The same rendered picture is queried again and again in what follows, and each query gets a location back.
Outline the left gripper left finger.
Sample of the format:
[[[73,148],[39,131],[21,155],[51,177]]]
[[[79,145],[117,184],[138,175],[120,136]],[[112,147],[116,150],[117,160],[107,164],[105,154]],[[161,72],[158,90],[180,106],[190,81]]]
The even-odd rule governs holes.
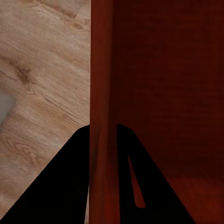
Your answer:
[[[78,129],[0,224],[84,224],[89,197],[90,125]]]

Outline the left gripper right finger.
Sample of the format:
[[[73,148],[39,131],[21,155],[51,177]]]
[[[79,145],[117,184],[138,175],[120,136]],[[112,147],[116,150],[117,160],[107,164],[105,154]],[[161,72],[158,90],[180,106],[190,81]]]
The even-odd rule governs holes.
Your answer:
[[[120,224],[196,224],[134,131],[117,125]],[[146,208],[135,205],[130,157]]]

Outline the storage box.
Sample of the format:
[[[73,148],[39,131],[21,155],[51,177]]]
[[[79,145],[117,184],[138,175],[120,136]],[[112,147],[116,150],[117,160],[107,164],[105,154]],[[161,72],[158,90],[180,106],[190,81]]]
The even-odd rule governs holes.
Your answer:
[[[196,224],[224,224],[224,0],[91,0],[89,224],[120,224],[118,124]]]

